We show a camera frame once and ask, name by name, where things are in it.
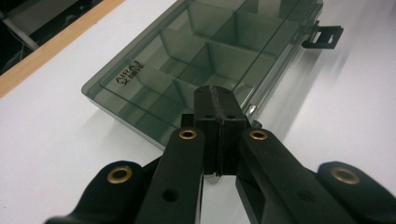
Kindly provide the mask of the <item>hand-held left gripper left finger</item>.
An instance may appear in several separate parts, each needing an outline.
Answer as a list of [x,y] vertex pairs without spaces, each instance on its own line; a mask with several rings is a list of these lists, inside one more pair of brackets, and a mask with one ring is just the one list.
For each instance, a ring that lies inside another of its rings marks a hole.
[[216,170],[219,117],[213,86],[193,95],[192,125],[174,131],[134,224],[199,224],[205,172]]

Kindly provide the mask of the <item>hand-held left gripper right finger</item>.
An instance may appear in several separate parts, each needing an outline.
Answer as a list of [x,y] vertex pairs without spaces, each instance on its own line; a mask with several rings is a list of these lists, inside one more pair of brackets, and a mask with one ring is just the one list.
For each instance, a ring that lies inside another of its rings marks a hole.
[[219,123],[217,171],[235,175],[254,224],[357,224],[269,131],[253,127],[233,93],[214,89]]

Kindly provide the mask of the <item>grey transparent compartment box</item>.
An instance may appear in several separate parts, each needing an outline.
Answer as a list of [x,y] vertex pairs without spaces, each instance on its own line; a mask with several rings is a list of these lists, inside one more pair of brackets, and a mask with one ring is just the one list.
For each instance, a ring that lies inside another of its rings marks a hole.
[[164,147],[210,85],[233,92],[251,120],[299,48],[334,49],[322,0],[177,0],[81,89],[110,116]]

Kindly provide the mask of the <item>white board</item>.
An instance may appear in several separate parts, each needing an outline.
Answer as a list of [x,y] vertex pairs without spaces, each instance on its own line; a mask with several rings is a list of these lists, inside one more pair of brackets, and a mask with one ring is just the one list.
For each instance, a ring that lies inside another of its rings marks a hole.
[[[83,84],[174,0],[125,0],[0,98],[0,224],[43,224],[76,206],[113,161],[159,149],[93,105]],[[335,49],[302,49],[260,114],[309,169],[352,164],[396,195],[396,0],[324,0]]]

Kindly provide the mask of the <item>wooden table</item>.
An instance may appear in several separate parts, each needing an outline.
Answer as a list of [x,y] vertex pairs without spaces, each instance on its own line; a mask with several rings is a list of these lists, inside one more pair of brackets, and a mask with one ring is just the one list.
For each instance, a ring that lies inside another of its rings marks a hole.
[[0,99],[15,89],[26,78],[84,34],[113,9],[120,6],[124,1],[103,0],[43,46],[7,70],[0,76]]

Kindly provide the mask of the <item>white metal stand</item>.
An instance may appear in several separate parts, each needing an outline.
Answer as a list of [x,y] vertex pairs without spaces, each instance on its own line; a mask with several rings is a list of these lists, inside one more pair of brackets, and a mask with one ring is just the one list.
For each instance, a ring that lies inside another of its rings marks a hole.
[[15,24],[6,14],[0,11],[0,21],[2,21],[7,28],[9,28],[20,40],[32,51],[39,48],[37,43],[26,34],[17,24]]

